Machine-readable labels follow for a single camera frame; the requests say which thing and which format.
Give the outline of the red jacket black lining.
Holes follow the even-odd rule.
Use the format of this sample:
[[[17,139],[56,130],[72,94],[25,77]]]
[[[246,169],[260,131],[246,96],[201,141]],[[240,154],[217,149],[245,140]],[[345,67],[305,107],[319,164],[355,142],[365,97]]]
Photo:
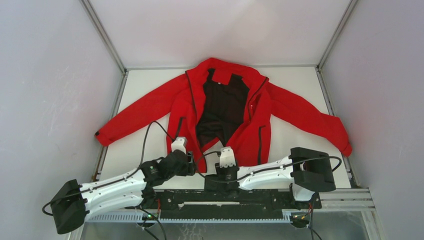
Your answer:
[[[195,159],[217,142],[233,149],[240,166],[268,161],[271,116],[333,144],[344,156],[352,153],[342,121],[319,111],[303,97],[270,82],[256,69],[217,58],[167,81],[120,111],[96,133],[110,144],[168,116],[166,140],[187,138]]]

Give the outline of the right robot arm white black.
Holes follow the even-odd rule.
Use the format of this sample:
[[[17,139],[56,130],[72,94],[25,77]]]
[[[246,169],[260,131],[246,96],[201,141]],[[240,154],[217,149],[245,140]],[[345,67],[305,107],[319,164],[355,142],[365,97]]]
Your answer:
[[[315,193],[332,192],[336,189],[332,167],[333,156],[325,152],[303,147],[291,148],[290,154],[274,162],[255,166],[240,166],[231,147],[224,147],[215,164],[215,174],[204,176],[204,189],[227,195],[239,191],[252,191],[270,184],[289,185],[289,203],[302,208]]]

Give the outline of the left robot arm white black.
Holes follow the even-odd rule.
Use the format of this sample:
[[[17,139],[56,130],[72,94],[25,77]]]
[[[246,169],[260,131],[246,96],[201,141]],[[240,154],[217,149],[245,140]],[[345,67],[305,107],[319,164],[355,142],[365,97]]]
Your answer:
[[[69,180],[48,203],[56,232],[70,233],[95,216],[121,208],[149,209],[157,200],[154,187],[175,176],[192,176],[195,171],[192,152],[175,150],[106,180],[81,184]]]

